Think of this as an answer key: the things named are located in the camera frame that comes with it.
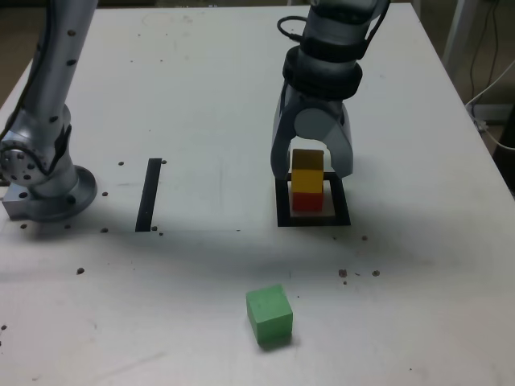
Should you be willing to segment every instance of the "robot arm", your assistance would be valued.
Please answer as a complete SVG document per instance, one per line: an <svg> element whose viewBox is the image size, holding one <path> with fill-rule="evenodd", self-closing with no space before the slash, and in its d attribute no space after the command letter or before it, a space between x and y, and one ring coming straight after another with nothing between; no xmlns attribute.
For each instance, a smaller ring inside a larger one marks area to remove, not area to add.
<svg viewBox="0 0 515 386"><path fill-rule="evenodd" d="M0 171L11 181L3 199L13 220L59 220L85 209L95 178L74 166L64 104L97 0L47 0L45 27L14 112L0 133Z"/></svg>
<svg viewBox="0 0 515 386"><path fill-rule="evenodd" d="M365 55L388 7L389 0L313 0L302 36L281 28L289 18L279 20L279 30L300 44L287 52L282 71L285 82L271 152L276 179L287 176L290 141L295 136L323 142L340 178L352 173L350 127L342 101L359 87L363 72L357 61Z"/></svg>
<svg viewBox="0 0 515 386"><path fill-rule="evenodd" d="M282 30L300 44L288 51L283 69L271 152L277 179L287 175L290 141L297 135L324 142L341 178L352 173L342 100L359 86L362 72L356 61L388 5L389 0L313 0L303 36ZM70 158L71 115L64 103L96 7L97 0L47 0L45 28L27 85L0 133L0 172L11 182L3 205L13 220L74 216L97 193L93 175Z"/></svg>

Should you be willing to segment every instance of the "wooden block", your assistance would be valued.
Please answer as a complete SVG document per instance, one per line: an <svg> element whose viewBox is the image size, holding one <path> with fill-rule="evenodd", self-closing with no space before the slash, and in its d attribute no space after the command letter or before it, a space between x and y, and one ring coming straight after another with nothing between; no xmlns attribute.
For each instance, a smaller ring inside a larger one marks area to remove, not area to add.
<svg viewBox="0 0 515 386"><path fill-rule="evenodd" d="M292 193L293 211L322 211L323 191L321 193Z"/></svg>
<svg viewBox="0 0 515 386"><path fill-rule="evenodd" d="M293 169L291 171L291 192L323 192L323 170Z"/></svg>
<svg viewBox="0 0 515 386"><path fill-rule="evenodd" d="M292 170L323 171L323 151L309 149L293 149Z"/></svg>
<svg viewBox="0 0 515 386"><path fill-rule="evenodd" d="M271 343L291 336L293 311L282 285L248 292L247 315L257 343Z"/></svg>

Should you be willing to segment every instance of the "green cube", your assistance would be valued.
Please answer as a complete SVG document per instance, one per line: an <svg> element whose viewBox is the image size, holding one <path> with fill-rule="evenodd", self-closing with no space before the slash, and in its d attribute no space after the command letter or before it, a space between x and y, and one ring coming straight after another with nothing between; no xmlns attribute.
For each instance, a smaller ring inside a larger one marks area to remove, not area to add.
<svg viewBox="0 0 515 386"><path fill-rule="evenodd" d="M247 315L258 344L291 335L293 311L282 285L247 293Z"/></svg>

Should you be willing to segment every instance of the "black square outline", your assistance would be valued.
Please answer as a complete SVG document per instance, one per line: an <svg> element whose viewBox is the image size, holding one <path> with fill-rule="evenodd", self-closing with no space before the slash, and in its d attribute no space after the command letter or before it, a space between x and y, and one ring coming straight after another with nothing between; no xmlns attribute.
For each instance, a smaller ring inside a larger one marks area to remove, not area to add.
<svg viewBox="0 0 515 386"><path fill-rule="evenodd" d="M278 227L338 227L348 226L351 219L348 215L347 200L345 199L344 184L335 172L323 173L323 180L331 184L332 204L335 208L334 216L325 217L291 217L290 195L288 193L288 181L291 181L291 173L286 179L275 180L275 205L277 207Z"/></svg>

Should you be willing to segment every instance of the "white table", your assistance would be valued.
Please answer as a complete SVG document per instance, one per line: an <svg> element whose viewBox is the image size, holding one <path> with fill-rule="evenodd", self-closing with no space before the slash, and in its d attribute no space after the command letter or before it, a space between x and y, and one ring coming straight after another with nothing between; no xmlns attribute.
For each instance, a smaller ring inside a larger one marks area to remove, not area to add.
<svg viewBox="0 0 515 386"><path fill-rule="evenodd" d="M275 23L292 13L307 8L96 13L68 105L99 196L25 230L0 211L1 385L515 384L515 204L411 5L392 5L346 102L352 227L277 228L293 43ZM163 236L134 232L151 157ZM275 283L294 336L263 351L245 292Z"/></svg>

